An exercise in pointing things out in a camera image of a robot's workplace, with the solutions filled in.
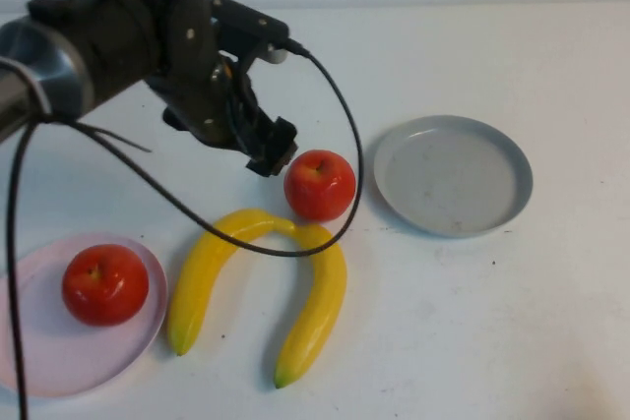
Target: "black cable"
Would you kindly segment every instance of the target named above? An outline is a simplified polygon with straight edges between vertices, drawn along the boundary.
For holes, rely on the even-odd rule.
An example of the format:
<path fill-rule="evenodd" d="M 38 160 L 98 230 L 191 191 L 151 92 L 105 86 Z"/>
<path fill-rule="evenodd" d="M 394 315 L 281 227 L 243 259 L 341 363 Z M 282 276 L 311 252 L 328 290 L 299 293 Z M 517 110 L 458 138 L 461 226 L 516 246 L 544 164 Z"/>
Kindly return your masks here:
<path fill-rule="evenodd" d="M 29 146 L 32 133 L 37 128 L 36 121 L 30 121 L 20 137 L 18 147 L 13 156 L 11 174 L 9 177 L 9 195 L 7 198 L 7 275 L 9 280 L 9 312 L 11 315 L 11 332 L 13 334 L 13 349 L 16 365 L 16 381 L 20 404 L 20 418 L 28 420 L 29 402 L 27 396 L 27 375 L 24 363 L 24 348 L 22 344 L 22 325 L 20 323 L 20 297 L 18 297 L 18 278 L 16 276 L 16 210 L 18 206 L 18 191 L 20 188 L 20 173 L 22 163 Z"/>
<path fill-rule="evenodd" d="M 68 125 L 69 123 L 76 123 L 76 122 L 63 122 L 61 120 L 51 120 L 51 123 L 54 123 L 54 122 L 63 123 L 65 125 Z M 114 133 L 110 130 L 105 130 L 104 128 L 100 128 L 100 127 L 95 127 L 94 125 L 86 125 L 86 124 L 82 124 L 82 125 L 92 130 L 93 132 L 97 132 L 97 133 L 100 133 L 101 135 L 106 135 L 107 137 L 113 138 L 114 140 L 118 140 L 119 142 L 124 143 L 125 145 L 135 148 L 136 150 L 140 150 L 144 152 L 152 152 L 148 148 L 143 147 L 142 145 L 138 145 L 137 143 L 134 143 L 125 137 L 121 137 L 117 133 Z"/>

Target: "wire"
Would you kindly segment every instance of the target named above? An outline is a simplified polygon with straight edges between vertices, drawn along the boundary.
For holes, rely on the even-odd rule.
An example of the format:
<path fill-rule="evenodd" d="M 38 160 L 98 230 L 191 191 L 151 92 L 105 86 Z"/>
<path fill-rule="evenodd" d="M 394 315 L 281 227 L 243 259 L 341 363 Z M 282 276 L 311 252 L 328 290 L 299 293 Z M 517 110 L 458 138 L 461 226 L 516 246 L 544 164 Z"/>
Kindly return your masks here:
<path fill-rule="evenodd" d="M 18 206 L 18 191 L 20 188 L 20 173 L 22 163 L 29 146 L 32 133 L 38 123 L 30 121 L 22 134 L 18 147 L 13 156 L 11 174 L 9 177 L 9 195 L 7 197 L 7 275 L 9 279 L 9 312 L 11 315 L 11 332 L 13 333 L 13 349 L 16 365 L 16 384 L 20 404 L 20 418 L 29 418 L 29 400 L 27 396 L 27 374 L 24 362 L 24 348 L 22 343 L 22 328 L 20 323 L 20 297 L 18 297 L 18 278 L 16 276 L 16 210 Z"/>
<path fill-rule="evenodd" d="M 110 138 L 114 138 L 117 140 L 121 140 L 124 143 L 138 147 L 133 142 L 129 142 L 128 140 L 119 137 L 113 132 L 109 132 L 107 130 L 103 130 L 97 127 L 92 127 L 90 125 L 86 125 L 83 123 L 72 122 L 64 118 L 53 117 L 50 115 L 46 115 L 45 113 L 37 113 L 31 117 L 31 120 L 22 134 L 20 141 L 18 143 L 18 147 L 16 148 L 16 152 L 14 154 L 13 163 L 11 166 L 11 174 L 9 180 L 9 193 L 8 193 L 8 204 L 7 204 L 7 219 L 6 219 L 6 238 L 7 238 L 7 274 L 9 279 L 9 306 L 11 312 L 11 328 L 13 334 L 13 342 L 14 342 L 14 358 L 15 358 L 15 367 L 16 367 L 16 379 L 17 379 L 17 387 L 18 387 L 18 397 L 20 404 L 20 419 L 28 420 L 28 394 L 27 394 L 27 381 L 26 381 L 26 370 L 25 370 L 25 356 L 23 349 L 23 341 L 22 341 L 22 331 L 21 331 L 21 321 L 20 321 L 20 309 L 19 309 L 19 297 L 18 297 L 18 287 L 17 287 L 17 277 L 16 277 L 16 213 L 17 213 L 17 205 L 18 205 L 18 192 L 20 185 L 20 174 L 22 170 L 22 164 L 24 161 L 24 157 L 26 155 L 27 148 L 29 146 L 29 142 L 31 140 L 32 134 L 35 131 L 36 127 L 40 123 L 56 123 L 60 125 L 66 125 L 70 128 L 75 129 L 79 133 L 82 133 L 84 136 L 90 138 L 94 142 L 101 145 L 103 148 L 108 150 L 118 159 L 120 159 L 127 167 L 129 167 L 132 171 L 134 171 L 140 178 L 142 178 L 145 182 L 147 182 L 151 187 L 153 187 L 159 194 L 161 194 L 165 199 L 171 202 L 178 210 L 187 215 L 190 219 L 200 225 L 206 231 L 218 236 L 219 238 L 231 243 L 237 247 L 244 248 L 249 251 L 253 251 L 255 253 L 261 253 L 264 255 L 282 257 L 282 258 L 299 258 L 311 256 L 317 253 L 321 253 L 326 249 L 333 246 L 337 243 L 344 234 L 346 234 L 349 229 L 354 217 L 356 216 L 356 211 L 358 210 L 358 206 L 361 199 L 362 189 L 363 189 L 363 180 L 364 180 L 364 159 L 363 159 L 363 147 L 361 144 L 361 139 L 359 137 L 358 129 L 356 127 L 356 123 L 354 122 L 354 118 L 347 106 L 346 100 L 339 87 L 335 83 L 335 80 L 332 78 L 327 69 L 322 65 L 322 63 L 315 58 L 310 52 L 306 49 L 299 46 L 301 49 L 296 49 L 296 54 L 306 57 L 309 59 L 315 67 L 324 75 L 329 85 L 333 89 L 335 95 L 339 99 L 342 108 L 347 117 L 347 121 L 352 130 L 352 134 L 354 136 L 354 141 L 356 144 L 357 151 L 357 161 L 358 161 L 358 169 L 357 169 L 357 179 L 356 179 L 356 195 L 354 198 L 354 202 L 350 208 L 349 214 L 347 216 L 346 221 L 340 228 L 340 230 L 325 244 L 320 245 L 316 248 L 311 248 L 308 250 L 302 251 L 280 251 L 274 250 L 271 248 L 264 248 L 256 245 L 252 245 L 246 243 L 244 241 L 233 238 L 230 235 L 227 235 L 216 228 L 214 228 L 211 224 L 207 223 L 204 219 L 186 207 L 181 201 L 179 201 L 176 197 L 170 194 L 154 177 L 152 177 L 147 171 L 145 171 L 142 167 L 140 167 L 135 161 L 133 161 L 129 156 L 127 156 L 123 151 L 114 146 L 108 140 L 103 138 L 100 134 L 105 134 Z M 13 70 L 17 73 L 23 73 L 24 71 L 20 68 L 17 68 L 15 64 L 12 64 L 11 61 L 6 61 L 6 58 L 0 58 L 0 64 L 4 65 L 7 69 Z M 41 85 L 34 79 L 31 74 L 25 74 L 23 77 L 26 79 L 30 87 L 35 92 L 35 97 L 41 107 L 42 110 L 47 108 L 46 105 L 49 106 L 47 97 L 43 93 L 43 89 Z"/>

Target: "red apple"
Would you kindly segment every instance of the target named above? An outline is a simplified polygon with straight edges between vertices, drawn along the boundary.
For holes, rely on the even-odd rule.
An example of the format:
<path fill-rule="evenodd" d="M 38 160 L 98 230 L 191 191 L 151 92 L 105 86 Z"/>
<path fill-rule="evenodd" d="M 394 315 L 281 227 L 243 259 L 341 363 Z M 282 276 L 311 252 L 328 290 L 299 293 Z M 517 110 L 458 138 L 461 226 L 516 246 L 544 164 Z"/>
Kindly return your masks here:
<path fill-rule="evenodd" d="M 63 275 L 63 301 L 87 325 L 122 324 L 138 313 L 148 293 L 147 269 L 125 246 L 92 246 L 75 256 Z"/>
<path fill-rule="evenodd" d="M 351 166 L 338 154 L 311 150 L 299 156 L 284 178 L 284 194 L 293 211 L 304 218 L 337 218 L 354 197 L 356 180 Z"/>

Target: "plastic banana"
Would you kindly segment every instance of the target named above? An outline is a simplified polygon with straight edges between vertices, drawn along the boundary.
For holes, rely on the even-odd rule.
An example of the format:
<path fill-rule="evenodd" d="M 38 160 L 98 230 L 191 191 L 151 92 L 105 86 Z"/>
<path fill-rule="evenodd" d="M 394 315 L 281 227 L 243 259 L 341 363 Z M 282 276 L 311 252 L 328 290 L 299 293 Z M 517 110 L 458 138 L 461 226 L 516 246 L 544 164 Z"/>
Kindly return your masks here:
<path fill-rule="evenodd" d="M 304 249 L 328 241 L 331 234 L 314 224 L 296 226 L 293 222 L 264 210 L 238 210 L 215 226 L 243 241 L 252 241 L 271 231 L 293 238 Z M 188 255 L 173 293 L 167 320 L 168 342 L 178 355 L 192 347 L 203 324 L 212 289 L 221 268 L 237 247 L 204 233 Z M 346 293 L 346 262 L 336 244 L 310 257 L 313 286 L 284 342 L 274 383 L 283 388 L 299 379 L 315 361 L 328 338 Z"/>

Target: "toy fruit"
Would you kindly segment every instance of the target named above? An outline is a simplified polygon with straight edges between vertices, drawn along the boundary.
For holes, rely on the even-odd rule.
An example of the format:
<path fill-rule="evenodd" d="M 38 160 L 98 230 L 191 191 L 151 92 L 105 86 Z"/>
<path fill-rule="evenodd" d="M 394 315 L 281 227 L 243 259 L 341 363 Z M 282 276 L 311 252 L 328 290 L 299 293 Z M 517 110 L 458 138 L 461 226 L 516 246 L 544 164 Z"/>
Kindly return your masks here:
<path fill-rule="evenodd" d="M 354 197 L 356 180 L 351 166 L 338 154 L 311 150 L 299 156 L 284 178 L 284 195 L 293 211 L 304 218 L 337 218 Z"/>
<path fill-rule="evenodd" d="M 242 241 L 252 241 L 271 231 L 293 238 L 303 249 L 326 243 L 331 234 L 311 224 L 296 226 L 264 210 L 231 213 L 215 227 Z M 201 329 L 219 272 L 236 247 L 204 233 L 197 241 L 177 281 L 167 319 L 168 342 L 178 355 L 192 347 Z M 315 361 L 335 325 L 346 293 L 346 262 L 339 244 L 309 258 L 313 286 L 295 325 L 284 342 L 274 382 L 283 388 L 299 379 Z"/>
<path fill-rule="evenodd" d="M 142 308 L 148 293 L 147 269 L 125 246 L 92 246 L 75 256 L 63 275 L 63 301 L 87 325 L 126 322 Z"/>

